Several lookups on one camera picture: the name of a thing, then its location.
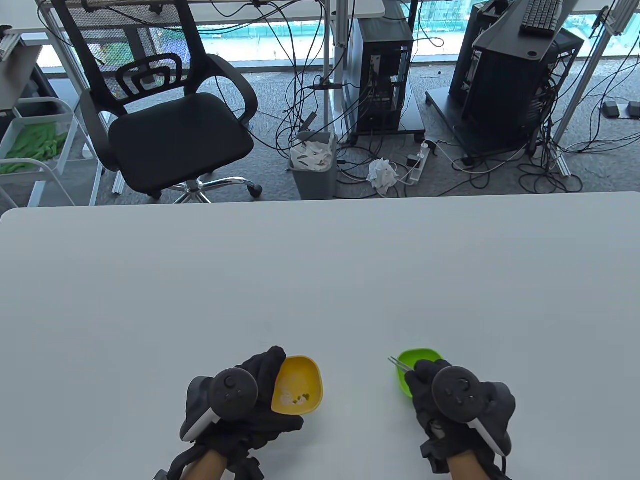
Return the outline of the person's left hand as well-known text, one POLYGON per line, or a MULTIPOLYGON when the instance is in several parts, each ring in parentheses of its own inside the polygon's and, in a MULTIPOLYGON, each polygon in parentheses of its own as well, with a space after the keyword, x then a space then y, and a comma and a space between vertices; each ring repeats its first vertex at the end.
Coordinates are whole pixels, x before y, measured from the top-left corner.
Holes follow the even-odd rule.
POLYGON ((251 450, 260 450, 282 434, 302 429, 302 416, 280 414, 272 410, 275 382, 286 358, 285 350, 280 346, 272 346, 268 351, 254 355, 238 366, 256 381, 256 403, 245 417, 233 421, 221 419, 206 428, 195 440, 196 460, 213 452, 229 465, 237 464, 251 450))

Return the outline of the person's right hand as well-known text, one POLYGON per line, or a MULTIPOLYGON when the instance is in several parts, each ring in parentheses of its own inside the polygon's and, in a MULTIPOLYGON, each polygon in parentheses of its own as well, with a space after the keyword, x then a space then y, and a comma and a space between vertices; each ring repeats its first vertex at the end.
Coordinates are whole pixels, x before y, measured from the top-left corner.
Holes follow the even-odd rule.
POLYGON ((417 421, 429 438, 420 447, 422 456, 430 463, 434 474, 450 474, 454 479, 450 461, 470 454, 478 463, 478 473, 473 474, 472 479, 505 480, 503 469, 495 464, 494 451, 477 430, 447 418, 435 403, 432 393, 434 378, 450 366, 445 359, 435 362, 423 359, 417 361, 414 370, 408 371, 404 377, 413 396, 417 421))

